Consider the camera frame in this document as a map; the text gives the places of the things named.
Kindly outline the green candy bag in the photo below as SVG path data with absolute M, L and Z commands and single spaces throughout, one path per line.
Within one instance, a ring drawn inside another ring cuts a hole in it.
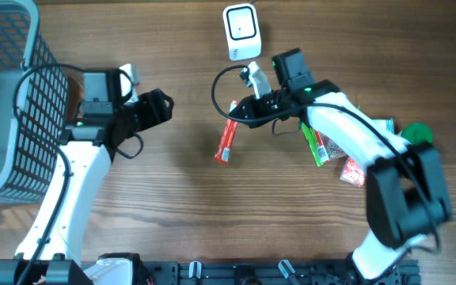
M 301 130 L 317 167 L 347 156 L 347 153 L 328 136 L 308 127 L 305 123 L 301 123 Z

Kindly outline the red snack bar wrapper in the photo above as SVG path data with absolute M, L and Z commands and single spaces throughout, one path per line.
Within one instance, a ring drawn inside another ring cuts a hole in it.
M 233 145 L 234 137 L 238 127 L 238 122 L 228 119 L 214 159 L 222 164 L 227 164 L 230 159 L 230 151 Z

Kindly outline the red tissue pack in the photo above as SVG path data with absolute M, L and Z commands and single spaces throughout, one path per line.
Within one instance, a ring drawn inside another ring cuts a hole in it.
M 366 174 L 352 158 L 348 158 L 342 168 L 340 179 L 361 188 L 365 184 Z

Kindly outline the mint green wipes pack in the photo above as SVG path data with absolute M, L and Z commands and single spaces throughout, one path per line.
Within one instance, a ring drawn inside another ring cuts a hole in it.
M 387 136 L 389 134 L 395 134 L 394 121 L 393 119 L 375 119 L 373 120 L 375 129 L 382 135 Z

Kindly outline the green lid jar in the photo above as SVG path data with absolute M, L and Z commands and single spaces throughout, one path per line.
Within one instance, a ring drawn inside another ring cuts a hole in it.
M 412 123 L 404 127 L 399 135 L 407 139 L 412 145 L 419 145 L 421 143 L 433 143 L 434 135 L 430 127 L 424 123 Z

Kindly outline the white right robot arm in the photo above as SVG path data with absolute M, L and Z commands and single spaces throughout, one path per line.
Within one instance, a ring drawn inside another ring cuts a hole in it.
M 366 174 L 366 215 L 370 231 L 351 253 L 351 272 L 359 281 L 387 277 L 405 256 L 433 235 L 441 249 L 439 226 L 453 211 L 437 149 L 387 131 L 355 107 L 340 87 L 315 81 L 302 51 L 272 59 L 279 88 L 273 89 L 257 63 L 237 65 L 254 93 L 225 117 L 251 128 L 297 117 L 336 143 Z

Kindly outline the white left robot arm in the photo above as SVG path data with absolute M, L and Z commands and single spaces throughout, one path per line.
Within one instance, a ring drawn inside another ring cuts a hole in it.
M 74 121 L 47 145 L 54 173 L 32 229 L 11 259 L 0 259 L 0 284 L 150 284 L 137 253 L 106 253 L 82 268 L 82 241 L 101 182 L 119 146 L 171 119 L 174 102 L 160 89 L 137 95 L 129 72 L 84 70 Z

